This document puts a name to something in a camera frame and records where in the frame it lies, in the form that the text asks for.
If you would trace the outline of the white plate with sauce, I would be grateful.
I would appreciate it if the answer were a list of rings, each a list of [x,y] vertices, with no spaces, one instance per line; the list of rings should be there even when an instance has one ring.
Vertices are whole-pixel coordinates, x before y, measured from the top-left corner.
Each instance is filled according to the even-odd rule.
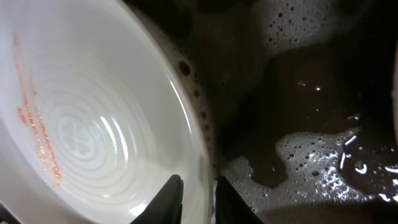
[[[210,160],[175,69],[122,1],[1,1],[1,204],[21,223],[130,223],[174,174],[209,223]]]

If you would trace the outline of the pinkish white plate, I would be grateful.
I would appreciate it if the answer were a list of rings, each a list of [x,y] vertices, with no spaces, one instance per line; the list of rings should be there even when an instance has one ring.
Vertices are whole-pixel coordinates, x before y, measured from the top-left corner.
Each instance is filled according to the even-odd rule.
[[[392,115],[394,119],[394,132],[397,139],[398,135],[398,49],[394,57],[394,71],[392,77]]]

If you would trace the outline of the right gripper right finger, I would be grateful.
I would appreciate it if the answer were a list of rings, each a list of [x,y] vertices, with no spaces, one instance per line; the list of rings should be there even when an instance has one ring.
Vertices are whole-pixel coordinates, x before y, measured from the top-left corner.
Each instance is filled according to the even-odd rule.
[[[216,224],[264,224],[225,176],[218,177],[215,196]]]

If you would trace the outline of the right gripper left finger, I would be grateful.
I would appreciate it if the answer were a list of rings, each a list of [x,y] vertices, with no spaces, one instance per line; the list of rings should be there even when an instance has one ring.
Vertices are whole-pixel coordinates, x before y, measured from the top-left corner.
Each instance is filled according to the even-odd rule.
[[[131,224],[181,224],[183,180],[172,175]]]

